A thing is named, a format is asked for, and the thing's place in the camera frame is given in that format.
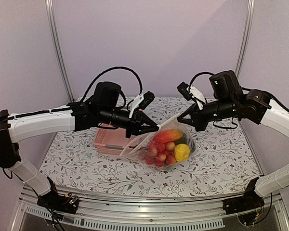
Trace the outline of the red orange mango toy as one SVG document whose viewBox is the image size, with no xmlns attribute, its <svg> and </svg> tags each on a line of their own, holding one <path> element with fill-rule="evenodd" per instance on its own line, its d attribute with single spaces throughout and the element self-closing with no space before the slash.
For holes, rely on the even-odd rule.
<svg viewBox="0 0 289 231">
<path fill-rule="evenodd" d="M 179 129 L 168 129 L 159 132 L 154 138 L 153 141 L 158 143 L 168 143 L 172 141 L 179 140 L 184 136 L 184 133 Z"/>
</svg>

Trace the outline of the yellow toy pear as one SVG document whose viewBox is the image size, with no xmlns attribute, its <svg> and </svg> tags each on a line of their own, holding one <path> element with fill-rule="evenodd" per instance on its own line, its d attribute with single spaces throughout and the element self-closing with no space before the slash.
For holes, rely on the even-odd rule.
<svg viewBox="0 0 289 231">
<path fill-rule="evenodd" d="M 186 144 L 178 144 L 174 149 L 174 157 L 177 162 L 182 162 L 190 156 L 190 148 Z"/>
</svg>

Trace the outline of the pink plastic basket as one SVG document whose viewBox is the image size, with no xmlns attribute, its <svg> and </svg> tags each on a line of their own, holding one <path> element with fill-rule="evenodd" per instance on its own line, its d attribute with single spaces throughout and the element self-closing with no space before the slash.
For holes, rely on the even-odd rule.
<svg viewBox="0 0 289 231">
<path fill-rule="evenodd" d="M 97 130 L 94 146 L 101 154 L 127 156 L 145 139 L 146 135 L 126 138 L 126 130 L 123 128 L 110 129 L 110 125 L 102 124 Z"/>
</svg>

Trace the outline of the clear dotted zip bag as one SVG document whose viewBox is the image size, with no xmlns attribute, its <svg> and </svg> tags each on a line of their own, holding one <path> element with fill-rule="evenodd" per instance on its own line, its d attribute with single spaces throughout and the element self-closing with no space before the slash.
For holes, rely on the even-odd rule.
<svg viewBox="0 0 289 231">
<path fill-rule="evenodd" d="M 153 138 L 161 131 L 168 130 L 168 129 L 179 129 L 181 130 L 186 136 L 191 137 L 190 133 L 188 132 L 187 126 L 179 123 L 177 121 L 177 117 L 179 115 L 176 114 L 171 118 L 167 119 L 165 122 L 159 125 L 160 129 L 157 132 L 151 132 L 145 134 L 145 139 L 134 149 L 132 153 L 127 156 L 122 156 L 124 158 L 128 158 L 130 160 L 139 162 L 141 164 L 147 166 L 154 166 L 159 170 L 168 170 L 174 168 L 176 165 L 182 163 L 177 162 L 174 157 L 174 151 L 169 152 L 165 148 L 166 143 L 158 143 L 153 141 Z M 188 158 L 193 156 L 196 153 L 196 150 L 190 154 Z M 162 168 L 155 166 L 155 160 L 164 161 L 165 165 Z"/>
</svg>

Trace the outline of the red lychee toy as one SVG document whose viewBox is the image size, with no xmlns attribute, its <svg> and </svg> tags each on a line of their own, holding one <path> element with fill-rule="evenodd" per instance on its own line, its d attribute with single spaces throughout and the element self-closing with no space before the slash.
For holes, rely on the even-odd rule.
<svg viewBox="0 0 289 231">
<path fill-rule="evenodd" d="M 165 162 L 164 161 L 160 161 L 160 160 L 155 160 L 155 166 L 156 167 L 159 167 L 159 168 L 162 168 L 162 167 L 164 167 L 164 165 L 165 165 Z"/>
</svg>

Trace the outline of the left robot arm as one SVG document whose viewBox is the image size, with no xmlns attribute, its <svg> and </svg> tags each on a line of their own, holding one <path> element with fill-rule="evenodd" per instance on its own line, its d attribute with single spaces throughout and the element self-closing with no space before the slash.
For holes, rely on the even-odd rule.
<svg viewBox="0 0 289 231">
<path fill-rule="evenodd" d="M 130 103 L 118 106 L 118 98 L 123 96 L 118 84 L 105 81 L 97 84 L 91 97 L 57 108 L 26 114 L 0 111 L 0 168 L 18 176 L 43 196 L 50 208 L 59 208 L 61 196 L 54 192 L 50 180 L 21 154 L 19 144 L 57 132 L 78 132 L 106 125 L 109 129 L 123 129 L 126 138 L 158 131 L 159 126 L 144 113 L 154 94 L 140 93 Z"/>
</svg>

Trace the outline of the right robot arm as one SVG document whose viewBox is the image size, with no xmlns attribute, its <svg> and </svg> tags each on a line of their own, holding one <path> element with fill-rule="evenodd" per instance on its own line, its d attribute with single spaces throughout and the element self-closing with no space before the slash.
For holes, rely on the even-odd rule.
<svg viewBox="0 0 289 231">
<path fill-rule="evenodd" d="M 270 86 L 279 87 L 279 91 L 289 94 L 289 71 L 277 72 L 273 77 L 264 78 L 272 81 Z M 213 96 L 216 99 L 213 102 L 206 103 L 206 99 L 193 82 L 199 76 L 210 75 L 209 81 L 213 89 Z M 192 126 L 197 132 L 205 131 L 208 124 L 212 122 L 220 129 L 233 129 L 233 127 L 220 127 L 214 122 L 220 122 L 223 119 L 237 118 L 238 121 L 247 119 L 254 124 L 264 126 L 274 130 L 285 138 L 289 139 L 289 108 L 287 108 L 272 93 L 260 90 L 242 87 L 233 70 L 222 71 L 219 73 L 200 72 L 195 74 L 187 84 L 184 81 L 177 86 L 177 90 L 187 100 L 193 100 L 195 103 L 186 109 L 178 118 L 178 122 Z M 271 144 L 269 151 L 271 154 L 285 154 L 285 145 L 281 141 L 273 144 L 274 139 L 281 138 L 281 135 L 274 135 L 267 130 L 266 133 L 255 135 L 252 140 L 261 138 L 260 142 Z M 251 209 L 258 202 L 258 197 L 264 197 L 267 194 L 286 188 L 289 186 L 289 163 L 282 168 L 252 180 L 251 190 L 240 198 L 239 205 L 244 210 Z"/>
</svg>

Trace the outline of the green toy vegetable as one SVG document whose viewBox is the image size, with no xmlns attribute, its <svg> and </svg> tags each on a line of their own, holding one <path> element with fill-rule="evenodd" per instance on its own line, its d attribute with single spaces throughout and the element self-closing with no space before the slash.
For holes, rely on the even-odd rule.
<svg viewBox="0 0 289 231">
<path fill-rule="evenodd" d="M 174 142 L 176 145 L 178 144 L 186 144 L 190 148 L 190 153 L 192 154 L 196 150 L 196 146 L 194 140 L 185 134 L 178 140 Z"/>
</svg>

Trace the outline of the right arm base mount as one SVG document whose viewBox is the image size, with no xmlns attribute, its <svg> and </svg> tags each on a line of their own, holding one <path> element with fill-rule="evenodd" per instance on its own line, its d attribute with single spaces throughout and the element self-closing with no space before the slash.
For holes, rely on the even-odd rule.
<svg viewBox="0 0 289 231">
<path fill-rule="evenodd" d="M 254 191 L 244 192 L 242 196 L 223 200 L 223 210 L 227 215 L 248 211 L 264 206 L 262 197 Z"/>
</svg>

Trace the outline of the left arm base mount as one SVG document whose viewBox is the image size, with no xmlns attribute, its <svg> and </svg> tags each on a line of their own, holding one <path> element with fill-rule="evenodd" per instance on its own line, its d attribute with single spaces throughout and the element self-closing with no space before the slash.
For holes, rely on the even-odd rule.
<svg viewBox="0 0 289 231">
<path fill-rule="evenodd" d="M 43 196 L 39 195 L 37 205 L 49 210 L 76 214 L 79 206 L 79 198 L 71 193 L 60 195 L 56 190 L 51 190 Z"/>
</svg>

